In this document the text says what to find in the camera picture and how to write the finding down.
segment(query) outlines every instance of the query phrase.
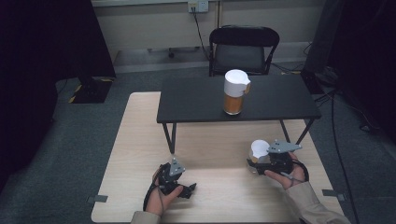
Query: dark curtain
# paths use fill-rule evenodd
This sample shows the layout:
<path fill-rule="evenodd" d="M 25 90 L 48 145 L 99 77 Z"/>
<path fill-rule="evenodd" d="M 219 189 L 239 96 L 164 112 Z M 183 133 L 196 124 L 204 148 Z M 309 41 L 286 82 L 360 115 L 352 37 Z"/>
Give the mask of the dark curtain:
<path fill-rule="evenodd" d="M 330 57 L 353 92 L 396 143 L 396 2 L 347 1 Z"/>
<path fill-rule="evenodd" d="M 327 66 L 344 2 L 345 0 L 327 0 L 324 3 L 318 27 L 305 60 L 305 70 L 322 73 Z"/>
<path fill-rule="evenodd" d="M 58 80 L 114 76 L 90 0 L 0 1 L 0 181 L 38 150 Z"/>

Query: person's left hand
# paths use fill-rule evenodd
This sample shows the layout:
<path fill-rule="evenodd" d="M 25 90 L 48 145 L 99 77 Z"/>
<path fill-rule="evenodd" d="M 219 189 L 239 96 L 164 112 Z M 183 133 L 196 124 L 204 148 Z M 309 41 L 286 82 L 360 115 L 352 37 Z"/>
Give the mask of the person's left hand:
<path fill-rule="evenodd" d="M 155 185 L 159 185 L 158 178 L 155 180 Z M 183 191 L 183 186 L 178 186 L 170 194 L 164 195 L 159 187 L 155 188 L 149 195 L 146 212 L 150 212 L 161 217 L 166 209 L 169 208 L 171 202 L 181 193 L 181 191 Z"/>

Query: electrical outlet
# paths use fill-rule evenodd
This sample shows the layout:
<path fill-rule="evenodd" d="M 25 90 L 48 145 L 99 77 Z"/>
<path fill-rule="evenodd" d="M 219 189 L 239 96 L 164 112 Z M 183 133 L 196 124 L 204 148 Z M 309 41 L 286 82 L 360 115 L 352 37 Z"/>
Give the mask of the electrical outlet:
<path fill-rule="evenodd" d="M 208 3 L 208 1 L 199 1 L 198 2 L 198 11 L 199 12 L 207 12 L 207 11 L 209 11 L 209 3 Z"/>
<path fill-rule="evenodd" d="M 198 1 L 190 1 L 187 3 L 187 10 L 189 12 L 192 12 L 193 10 L 195 12 L 198 12 Z"/>

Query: black table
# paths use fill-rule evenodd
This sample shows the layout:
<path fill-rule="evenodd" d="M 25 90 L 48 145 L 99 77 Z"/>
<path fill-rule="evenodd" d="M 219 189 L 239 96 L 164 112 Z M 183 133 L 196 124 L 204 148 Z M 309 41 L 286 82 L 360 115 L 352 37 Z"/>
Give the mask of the black table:
<path fill-rule="evenodd" d="M 314 119 L 321 117 L 300 76 L 249 77 L 250 92 L 242 112 L 223 111 L 224 77 L 169 78 L 163 82 L 157 123 L 163 125 L 170 152 L 175 153 L 176 130 L 180 122 L 280 120 L 286 140 L 284 119 L 309 119 L 296 144 L 305 137 Z M 167 123 L 172 123 L 172 138 Z"/>

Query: black chair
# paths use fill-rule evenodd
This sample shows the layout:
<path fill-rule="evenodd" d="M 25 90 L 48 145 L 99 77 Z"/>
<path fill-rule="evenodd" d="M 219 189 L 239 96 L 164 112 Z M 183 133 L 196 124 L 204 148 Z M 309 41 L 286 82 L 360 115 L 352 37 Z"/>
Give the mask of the black chair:
<path fill-rule="evenodd" d="M 226 25 L 212 31 L 209 43 L 210 77 L 232 69 L 248 75 L 268 75 L 279 34 L 267 27 Z M 264 48 L 271 48 L 266 59 Z"/>

